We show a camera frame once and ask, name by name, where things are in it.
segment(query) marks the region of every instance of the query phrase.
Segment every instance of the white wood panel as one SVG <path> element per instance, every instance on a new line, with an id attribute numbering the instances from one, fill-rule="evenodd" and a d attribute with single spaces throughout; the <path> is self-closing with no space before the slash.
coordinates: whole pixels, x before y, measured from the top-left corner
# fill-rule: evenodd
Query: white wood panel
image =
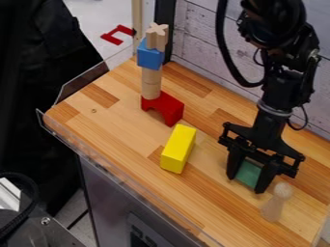
<path id="1" fill-rule="evenodd" d="M 185 21 L 176 25 L 176 44 L 174 60 L 205 75 L 225 87 L 257 101 L 261 96 L 261 89 L 243 89 L 230 75 L 215 38 L 215 13 L 196 4 L 181 5 L 181 10 L 187 11 Z M 226 20 L 226 39 L 231 54 L 238 68 L 250 81 L 258 81 L 262 77 L 262 68 L 253 62 L 255 47 L 246 43 L 238 34 L 235 22 Z M 316 93 L 312 103 L 306 108 L 310 117 L 309 129 L 330 139 L 330 61 L 323 59 L 316 75 Z M 300 109 L 295 110 L 295 122 L 302 123 L 303 114 Z"/>
<path id="2" fill-rule="evenodd" d="M 205 9 L 216 11 L 218 0 L 188 0 L 194 5 L 201 6 Z M 330 35 L 328 33 L 329 17 L 330 17 L 330 1 L 329 0 L 304 0 L 306 6 L 308 21 L 314 25 L 317 35 L 320 39 L 321 54 L 330 58 Z M 227 8 L 227 16 L 237 19 L 241 13 L 240 0 L 229 0 Z"/>

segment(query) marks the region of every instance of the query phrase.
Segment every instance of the cross-shaped block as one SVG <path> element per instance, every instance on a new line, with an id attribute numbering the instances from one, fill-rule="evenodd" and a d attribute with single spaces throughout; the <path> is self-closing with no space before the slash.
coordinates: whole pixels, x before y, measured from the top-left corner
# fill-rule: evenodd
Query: cross-shaped block
<path id="1" fill-rule="evenodd" d="M 169 25 L 152 22 L 150 29 L 146 32 L 147 49 L 157 49 L 165 51 L 165 46 L 169 41 Z"/>

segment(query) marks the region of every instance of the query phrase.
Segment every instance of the wooden cylinder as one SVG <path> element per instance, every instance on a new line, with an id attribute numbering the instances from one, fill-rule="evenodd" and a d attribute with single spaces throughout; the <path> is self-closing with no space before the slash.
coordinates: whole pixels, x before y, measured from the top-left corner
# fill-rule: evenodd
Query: wooden cylinder
<path id="1" fill-rule="evenodd" d="M 269 222 L 281 218 L 284 204 L 292 197 L 292 188 L 287 182 L 279 182 L 274 189 L 274 196 L 261 209 L 261 216 Z"/>
<path id="2" fill-rule="evenodd" d="M 142 97 L 148 100 L 160 97 L 161 84 L 142 83 Z"/>
<path id="3" fill-rule="evenodd" d="M 145 99 L 160 97 L 162 67 L 159 70 L 142 68 L 141 95 Z"/>

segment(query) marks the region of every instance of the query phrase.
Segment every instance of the cylindrical block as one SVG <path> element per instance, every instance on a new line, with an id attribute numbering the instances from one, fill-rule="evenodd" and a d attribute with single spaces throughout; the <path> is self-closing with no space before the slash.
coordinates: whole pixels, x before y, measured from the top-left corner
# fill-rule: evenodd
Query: cylindrical block
<path id="1" fill-rule="evenodd" d="M 163 67 L 161 66 L 159 70 L 142 68 L 142 81 L 148 84 L 161 83 Z"/>
<path id="2" fill-rule="evenodd" d="M 142 82 L 142 97 L 148 100 L 160 97 L 161 84 L 148 84 Z"/>
<path id="3" fill-rule="evenodd" d="M 142 97 L 157 99 L 161 91 L 162 68 L 160 70 L 142 68 Z"/>

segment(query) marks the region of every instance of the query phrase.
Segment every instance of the wooden table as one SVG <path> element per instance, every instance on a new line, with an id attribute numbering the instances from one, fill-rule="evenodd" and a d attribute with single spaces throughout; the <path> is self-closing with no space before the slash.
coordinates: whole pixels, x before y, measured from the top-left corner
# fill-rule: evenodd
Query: wooden table
<path id="1" fill-rule="evenodd" d="M 183 174 L 163 171 L 159 155 L 173 129 L 157 113 L 140 110 L 140 78 L 140 68 L 130 60 L 54 106 L 43 119 L 210 246 L 214 242 L 208 236 L 225 246 L 313 244 L 330 204 L 328 141 L 287 128 L 284 139 L 306 154 L 307 161 L 296 179 L 276 178 L 257 196 L 227 179 L 228 152 L 217 143 L 223 122 L 253 123 L 255 103 L 170 63 L 164 67 L 163 90 L 185 103 L 180 123 L 195 126 L 198 134 Z M 281 220 L 272 224 L 261 218 L 259 208 L 281 180 L 294 186 L 294 196 Z"/>

